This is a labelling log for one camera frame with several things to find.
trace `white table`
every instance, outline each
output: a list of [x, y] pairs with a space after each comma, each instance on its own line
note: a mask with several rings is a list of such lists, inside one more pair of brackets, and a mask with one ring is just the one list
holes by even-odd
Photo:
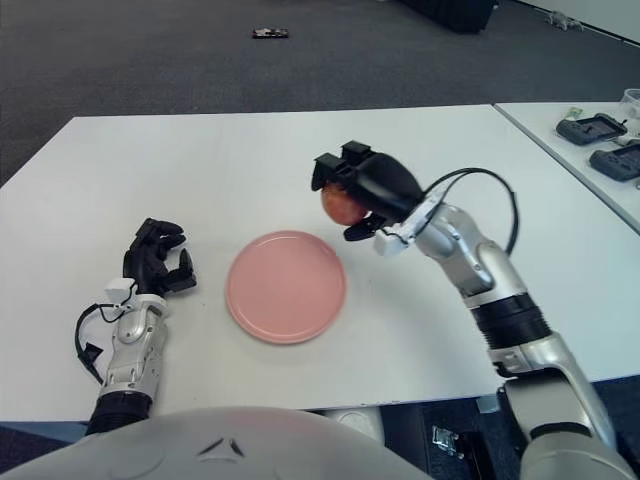
[[[513, 260], [552, 326], [590, 379], [640, 372], [637, 235], [490, 106], [75, 118], [0, 190], [0, 420], [88, 418], [99, 388], [75, 358], [74, 325], [104, 300], [147, 216], [184, 227], [199, 282], [169, 299], [156, 413], [494, 391], [485, 342], [439, 267], [417, 249], [383, 259], [370, 242], [346, 243], [309, 190], [312, 160], [351, 139], [393, 154], [423, 186], [469, 165], [504, 175], [522, 214]], [[466, 178], [450, 199], [506, 240], [495, 181]], [[235, 324], [223, 289], [245, 244], [285, 228], [336, 249], [349, 294], [321, 336], [273, 346]], [[101, 369], [110, 331], [98, 319], [87, 328], [106, 347]]]
[[[619, 121], [627, 118], [618, 108], [618, 103], [500, 103], [496, 105], [496, 108], [518, 128], [640, 233], [640, 190], [635, 187], [636, 181], [616, 182], [589, 165], [589, 157], [596, 150], [615, 150], [621, 147], [614, 142], [586, 146], [573, 145], [555, 132], [556, 125], [566, 116], [571, 107], [584, 110], [580, 118], [592, 117], [596, 113], [609, 114]], [[640, 121], [629, 120], [627, 128], [630, 134], [640, 135]]]

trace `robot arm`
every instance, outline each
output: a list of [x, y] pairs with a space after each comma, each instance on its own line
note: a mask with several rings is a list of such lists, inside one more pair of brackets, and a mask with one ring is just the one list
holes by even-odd
[[186, 250], [180, 252], [177, 269], [168, 271], [164, 264], [169, 250], [184, 241], [178, 225], [145, 220], [125, 254], [123, 278], [114, 279], [107, 286], [107, 296], [121, 313], [116, 317], [111, 337], [113, 357], [87, 435], [108, 432], [149, 417], [167, 338], [164, 318], [168, 309], [164, 295], [196, 284]]
[[[535, 446], [524, 455], [523, 478], [553, 478], [559, 471], [580, 478], [578, 472], [593, 460], [607, 464], [611, 478], [634, 478], [615, 451], [604, 405], [562, 337], [549, 328], [502, 248], [466, 212], [444, 203], [446, 190], [436, 187], [425, 195], [395, 159], [356, 142], [343, 147], [341, 158], [316, 159], [312, 189], [327, 183], [337, 183], [372, 211], [345, 231], [347, 240], [375, 236], [374, 247], [384, 256], [415, 244], [460, 292], [497, 373], [508, 379], [505, 406], [524, 443]], [[571, 453], [563, 456], [554, 448]], [[560, 462], [551, 470], [549, 458]]]

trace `red apple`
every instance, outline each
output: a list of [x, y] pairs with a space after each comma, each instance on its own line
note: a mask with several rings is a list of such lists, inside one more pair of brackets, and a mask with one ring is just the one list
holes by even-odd
[[355, 225], [368, 213], [335, 183], [327, 183], [322, 189], [322, 206], [331, 220], [345, 226]]

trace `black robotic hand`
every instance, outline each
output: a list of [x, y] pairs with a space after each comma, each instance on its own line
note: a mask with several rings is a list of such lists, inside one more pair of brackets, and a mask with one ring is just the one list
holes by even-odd
[[182, 228], [170, 222], [147, 218], [136, 233], [129, 250], [124, 255], [122, 276], [133, 278], [137, 293], [155, 294], [179, 292], [196, 285], [193, 264], [187, 250], [180, 252], [180, 264], [175, 270], [167, 270], [164, 261], [167, 253], [185, 241]]
[[382, 226], [403, 221], [424, 197], [417, 180], [400, 162], [355, 141], [342, 146], [341, 158], [325, 153], [315, 161], [311, 189], [323, 189], [324, 194], [337, 186], [346, 193], [330, 202], [323, 198], [329, 216], [336, 220], [330, 210], [339, 210], [340, 203], [348, 209], [350, 200], [371, 212], [345, 230], [347, 241], [370, 238]]

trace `black cable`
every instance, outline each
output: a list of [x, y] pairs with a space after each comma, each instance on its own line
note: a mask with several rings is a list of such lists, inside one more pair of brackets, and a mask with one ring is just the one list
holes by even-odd
[[[457, 177], [454, 178], [451, 181], [451, 183], [447, 186], [447, 189], [445, 190], [444, 194], [442, 195], [442, 198], [438, 202], [438, 205], [436, 205], [436, 207], [433, 209], [433, 213], [435, 213], [438, 210], [438, 208], [442, 205], [442, 203], [444, 203], [444, 199], [446, 198], [451, 188], [459, 180], [473, 173], [483, 173], [485, 175], [489, 175], [490, 177], [495, 178], [504, 186], [504, 188], [507, 189], [507, 192], [509, 193], [509, 199], [511, 201], [511, 211], [513, 213], [513, 220], [511, 224], [511, 233], [509, 235], [509, 241], [507, 242], [505, 252], [507, 253], [507, 255], [511, 255], [511, 252], [513, 252], [513, 249], [516, 245], [516, 241], [518, 240], [518, 232], [520, 230], [520, 212], [518, 211], [518, 202], [516, 200], [516, 192], [514, 192], [511, 186], [507, 183], [507, 181], [497, 173], [492, 172], [491, 170], [487, 170], [486, 168], [477, 168], [477, 167], [468, 167], [468, 168], [461, 168], [459, 170], [454, 170], [453, 172], [449, 172], [446, 175], [443, 175], [442, 177], [437, 179], [435, 182], [433, 182], [423, 192], [423, 197], [426, 197], [434, 188], [436, 188], [442, 182], [449, 180], [450, 178], [455, 177], [457, 175]], [[427, 220], [427, 223], [425, 223], [424, 226], [420, 229], [420, 232], [422, 232], [427, 227], [427, 225], [429, 225], [429, 222], [431, 222], [432, 218], [433, 218], [433, 215]]]
[[[131, 300], [131, 297], [133, 296], [133, 287], [136, 286], [136, 283], [134, 282], [131, 287], [129, 287], [129, 296], [127, 296], [127, 298], [121, 303], [121, 305], [124, 305], [125, 303], [127, 303], [129, 300]], [[78, 321], [76, 322], [76, 329], [75, 329], [75, 333], [74, 333], [74, 345], [75, 345], [75, 349], [76, 349], [76, 354], [78, 356], [78, 360], [80, 360], [80, 363], [82, 363], [82, 365], [84, 365], [84, 368], [87, 369], [87, 371], [93, 376], [93, 378], [95, 378], [98, 383], [100, 385], [102, 385], [103, 380], [102, 377], [100, 376], [100, 374], [98, 373], [98, 370], [96, 370], [96, 367], [94, 366], [93, 362], [95, 361], [95, 357], [97, 357], [97, 355], [99, 354], [99, 352], [95, 355], [92, 356], [86, 349], [82, 348], [82, 345], [80, 345], [80, 329], [82, 328], [82, 323], [85, 321], [85, 319], [91, 315], [93, 312], [95, 312], [96, 310], [100, 310], [100, 315], [102, 316], [102, 320], [104, 320], [106, 323], [114, 323], [117, 320], [120, 320], [126, 313], [127, 311], [124, 310], [122, 312], [120, 312], [120, 314], [109, 320], [107, 319], [107, 317], [104, 314], [104, 308], [114, 308], [115, 305], [113, 303], [94, 303], [93, 305], [90, 305], [89, 307], [87, 307], [81, 314], [80, 317], [78, 318]], [[100, 350], [98, 347], [93, 347], [94, 348], [94, 352], [96, 352], [97, 350]]]
[[80, 317], [76, 322], [74, 344], [76, 347], [76, 354], [78, 356], [78, 360], [80, 360], [80, 363], [82, 363], [82, 365], [84, 365], [84, 368], [87, 369], [87, 371], [93, 376], [93, 378], [95, 378], [98, 381], [98, 383], [102, 385], [103, 383], [102, 377], [98, 373], [98, 370], [96, 370], [96, 367], [93, 365], [94, 359], [90, 358], [88, 353], [85, 350], [83, 350], [82, 345], [80, 345], [80, 328], [82, 327], [82, 322], [84, 322], [84, 320], [89, 315], [91, 315], [93, 312], [95, 312], [99, 308], [101, 307], [97, 303], [94, 303], [93, 305], [87, 307], [85, 311], [80, 314]]

